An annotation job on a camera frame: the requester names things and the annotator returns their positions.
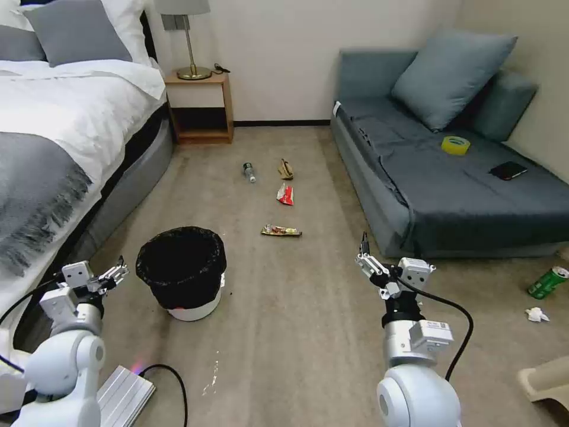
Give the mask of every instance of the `black phone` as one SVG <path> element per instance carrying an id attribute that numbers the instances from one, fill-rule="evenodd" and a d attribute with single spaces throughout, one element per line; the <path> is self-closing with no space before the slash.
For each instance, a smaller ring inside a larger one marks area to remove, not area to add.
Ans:
<path id="1" fill-rule="evenodd" d="M 489 173 L 501 180 L 509 181 L 527 171 L 527 168 L 524 168 L 524 166 L 516 162 L 506 162 L 492 168 Z"/>

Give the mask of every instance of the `plastic bottle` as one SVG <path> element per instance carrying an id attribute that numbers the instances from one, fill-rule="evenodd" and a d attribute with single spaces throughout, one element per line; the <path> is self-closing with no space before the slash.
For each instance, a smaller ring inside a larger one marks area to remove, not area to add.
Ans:
<path id="1" fill-rule="evenodd" d="M 253 172 L 253 165 L 251 163 L 245 163 L 243 165 L 243 170 L 245 171 L 245 176 L 249 180 L 250 183 L 257 181 L 255 178 L 255 174 Z"/>

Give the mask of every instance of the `tape roll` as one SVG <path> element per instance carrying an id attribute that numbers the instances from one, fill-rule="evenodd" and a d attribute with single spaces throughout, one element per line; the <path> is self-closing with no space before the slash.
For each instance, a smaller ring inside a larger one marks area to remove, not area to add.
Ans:
<path id="1" fill-rule="evenodd" d="M 465 155 L 470 147 L 470 141 L 460 136 L 445 136 L 440 147 L 448 154 Z"/>

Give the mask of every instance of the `white pillow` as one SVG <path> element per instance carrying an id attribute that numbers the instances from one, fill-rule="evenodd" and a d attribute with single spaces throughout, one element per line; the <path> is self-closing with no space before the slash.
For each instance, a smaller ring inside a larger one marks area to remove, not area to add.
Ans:
<path id="1" fill-rule="evenodd" d="M 20 0 L 0 0 L 0 25 L 33 31 L 20 11 Z"/>
<path id="2" fill-rule="evenodd" d="M 144 0 L 102 0 L 102 2 L 108 19 L 129 51 L 132 62 L 152 66 L 144 45 L 144 34 L 140 23 Z"/>

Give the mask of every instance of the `gray sofa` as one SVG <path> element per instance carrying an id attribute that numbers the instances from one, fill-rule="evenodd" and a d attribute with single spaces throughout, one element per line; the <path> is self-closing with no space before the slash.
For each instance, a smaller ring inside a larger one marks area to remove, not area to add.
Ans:
<path id="1" fill-rule="evenodd" d="M 336 100 L 341 106 L 331 129 L 382 254 L 524 257 L 556 252 L 569 240 L 569 186 L 502 144 L 536 85 L 501 71 L 447 132 L 433 133 L 390 97 L 415 55 L 340 53 Z M 445 135 L 468 138 L 467 155 L 443 153 Z M 423 155 L 428 165 L 421 164 Z M 488 174 L 508 160 L 529 171 L 512 181 Z M 418 195 L 414 182 L 424 185 Z M 433 213 L 437 207 L 440 214 Z"/>

